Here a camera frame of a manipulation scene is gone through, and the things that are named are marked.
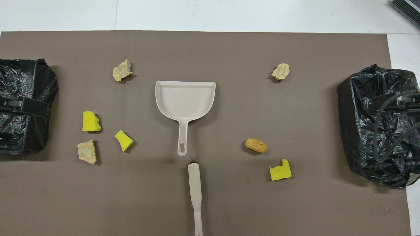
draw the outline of peanut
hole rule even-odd
[[[245,140],[245,146],[258,153],[265,153],[268,150],[268,146],[258,139]]]

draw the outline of black trash bag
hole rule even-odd
[[[347,78],[338,88],[341,139],[350,169],[366,179],[394,189],[404,189],[419,179],[420,131],[406,137],[382,163],[374,159],[373,127],[376,114],[369,112],[371,99],[391,92],[417,89],[411,71],[367,67]],[[409,127],[420,121],[420,115],[383,112],[384,126],[378,130],[378,153],[384,152]]]
[[[0,60],[1,96],[25,97],[41,101],[50,111],[57,92],[57,78],[44,59]],[[49,114],[45,117],[36,117],[2,110],[0,153],[19,154],[42,150],[48,140],[49,122]]]

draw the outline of brown table surface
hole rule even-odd
[[[405,191],[352,173],[336,87],[378,64],[386,35],[178,31],[2,32],[0,58],[45,58],[60,87],[50,139],[38,154],[2,156],[1,235],[194,235],[187,165],[200,163],[204,235],[410,235]],[[112,69],[125,59],[134,75]],[[291,72],[278,83],[279,63]],[[215,81],[212,109],[189,125],[160,113],[155,82]],[[102,131],[81,131],[82,111]],[[114,135],[135,140],[122,153]],[[266,142],[266,153],[244,147]],[[95,140],[99,160],[78,159]],[[292,178],[271,181],[289,160]]]

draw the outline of dustpan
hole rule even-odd
[[[187,148],[187,130],[190,121],[210,111],[215,82],[157,81],[156,104],[166,117],[179,122],[178,154],[184,156]]]

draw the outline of white tile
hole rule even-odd
[[[116,29],[420,33],[388,0],[118,0]]]
[[[112,30],[117,0],[0,0],[0,31]]]
[[[420,80],[420,35],[388,35],[392,68],[413,71]],[[411,235],[420,235],[420,181],[407,187]]]

